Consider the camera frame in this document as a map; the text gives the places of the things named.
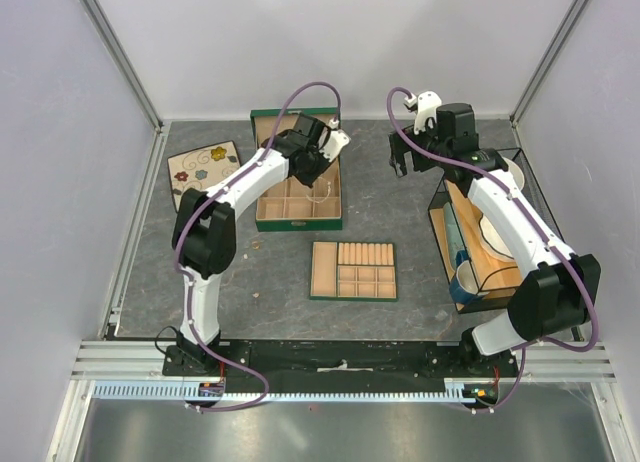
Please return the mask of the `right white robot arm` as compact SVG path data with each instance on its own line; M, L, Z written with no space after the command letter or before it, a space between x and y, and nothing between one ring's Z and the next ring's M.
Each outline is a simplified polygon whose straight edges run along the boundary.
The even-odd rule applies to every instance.
M460 368L481 375L493 365L494 354L553 342L555 333L584 323L591 325L591 337L572 349L591 350L599 337L598 261L591 254L577 255L558 237L522 194L500 153L480 148L469 104L445 104L431 91L401 92L414 122L407 127L391 122L390 164L396 174L406 175L407 156L417 171L441 168L493 225L522 275L505 312L472 329L472 342L457 353Z

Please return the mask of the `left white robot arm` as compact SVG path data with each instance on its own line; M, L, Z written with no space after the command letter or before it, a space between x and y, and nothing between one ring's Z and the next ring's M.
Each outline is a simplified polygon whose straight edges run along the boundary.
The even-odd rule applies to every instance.
M180 333L190 345L184 361L196 374L211 374L219 364L220 353L211 344L220 334L220 284L236 254L237 219L266 191L290 178L311 187L349 143L338 125L337 120L325 123L300 114L292 128L274 132L222 182L182 196L172 247L184 280Z

